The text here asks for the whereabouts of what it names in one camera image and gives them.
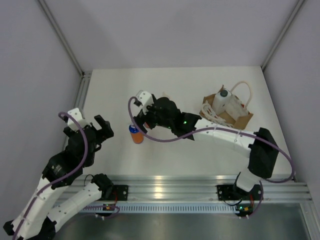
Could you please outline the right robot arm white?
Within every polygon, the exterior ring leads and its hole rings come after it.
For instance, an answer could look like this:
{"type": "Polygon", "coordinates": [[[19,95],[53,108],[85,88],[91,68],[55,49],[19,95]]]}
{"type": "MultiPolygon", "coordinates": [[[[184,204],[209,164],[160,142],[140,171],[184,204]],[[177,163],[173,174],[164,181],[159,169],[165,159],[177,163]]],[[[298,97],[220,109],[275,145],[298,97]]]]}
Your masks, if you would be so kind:
{"type": "Polygon", "coordinates": [[[200,115],[182,112],[167,97],[155,98],[153,94],[134,96],[129,103],[141,108],[130,117],[145,135],[149,129],[162,127],[170,130],[176,140],[213,142],[248,158],[247,167],[239,172],[232,187],[237,198],[244,199],[260,180],[272,176],[279,150],[268,129],[246,132],[216,124],[200,115]]]}

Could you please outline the watermelon print canvas bag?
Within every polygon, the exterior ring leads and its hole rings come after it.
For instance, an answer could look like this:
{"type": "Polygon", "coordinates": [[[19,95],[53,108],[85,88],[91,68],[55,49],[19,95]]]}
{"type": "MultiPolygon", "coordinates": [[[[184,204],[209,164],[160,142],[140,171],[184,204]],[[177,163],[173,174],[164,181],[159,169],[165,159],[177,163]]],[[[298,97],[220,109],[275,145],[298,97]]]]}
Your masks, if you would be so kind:
{"type": "Polygon", "coordinates": [[[226,127],[244,130],[254,114],[248,110],[248,105],[253,97],[253,90],[251,85],[246,81],[237,82],[231,89],[227,89],[222,86],[217,93],[205,96],[200,107],[199,114],[206,120],[220,124],[226,127]],[[241,84],[245,84],[249,90],[249,97],[245,103],[243,103],[240,98],[234,94],[234,90],[241,84]],[[217,115],[212,108],[213,100],[215,95],[222,89],[229,90],[232,93],[231,100],[226,105],[225,111],[217,115]]]}

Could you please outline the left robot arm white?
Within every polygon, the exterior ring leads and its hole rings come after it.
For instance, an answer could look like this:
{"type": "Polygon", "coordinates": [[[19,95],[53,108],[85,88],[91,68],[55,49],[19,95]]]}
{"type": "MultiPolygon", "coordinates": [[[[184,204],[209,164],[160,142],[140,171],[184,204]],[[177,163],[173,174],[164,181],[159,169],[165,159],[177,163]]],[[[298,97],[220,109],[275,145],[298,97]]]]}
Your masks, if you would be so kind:
{"type": "Polygon", "coordinates": [[[94,164],[95,154],[102,143],[114,136],[110,122],[96,115],[96,129],[80,113],[59,113],[67,123],[63,132],[68,136],[65,149],[52,156],[44,168],[34,194],[18,217],[3,225],[14,240],[52,240],[61,227],[74,215],[97,200],[107,200],[113,194],[112,181],[104,173],[61,204],[56,201],[83,169],[94,164]]]}

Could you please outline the green bottle beige cap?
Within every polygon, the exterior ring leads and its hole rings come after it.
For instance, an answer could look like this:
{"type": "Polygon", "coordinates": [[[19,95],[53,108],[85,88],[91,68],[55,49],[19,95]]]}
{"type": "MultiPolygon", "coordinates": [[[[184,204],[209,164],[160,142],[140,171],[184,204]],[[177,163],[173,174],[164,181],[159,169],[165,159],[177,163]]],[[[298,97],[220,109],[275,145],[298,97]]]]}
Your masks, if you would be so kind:
{"type": "Polygon", "coordinates": [[[168,95],[166,92],[163,92],[162,96],[168,98],[169,100],[173,100],[173,98],[170,95],[168,95]]]}

